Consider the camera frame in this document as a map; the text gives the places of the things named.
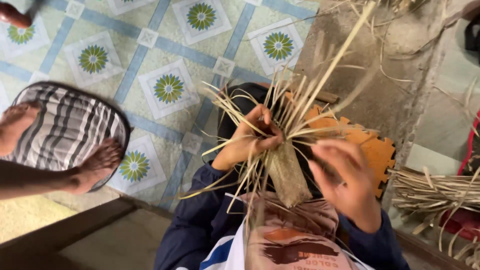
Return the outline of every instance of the striped cloth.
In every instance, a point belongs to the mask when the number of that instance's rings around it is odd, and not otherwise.
[[[22,134],[15,150],[0,158],[25,166],[63,171],[81,164],[95,146],[113,137],[125,154],[130,125],[117,108],[70,86],[40,82],[25,88],[12,105],[36,100],[42,104],[34,123]],[[110,176],[96,183],[103,186]]]

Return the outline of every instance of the hand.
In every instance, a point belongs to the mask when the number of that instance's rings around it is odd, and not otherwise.
[[[371,170],[360,147],[345,140],[320,140],[312,146],[313,154],[336,170],[343,184],[335,185],[331,175],[315,161],[309,166],[324,198],[366,233],[382,225],[380,204],[372,191]]]
[[[248,159],[249,155],[259,155],[265,150],[277,147],[283,141],[280,129],[272,123],[272,113],[263,104],[257,105],[247,115],[245,120],[266,133],[269,137],[258,138],[256,133],[247,123],[240,122],[235,130],[232,143],[227,144],[217,155],[212,163],[214,169],[227,171],[237,163]]]

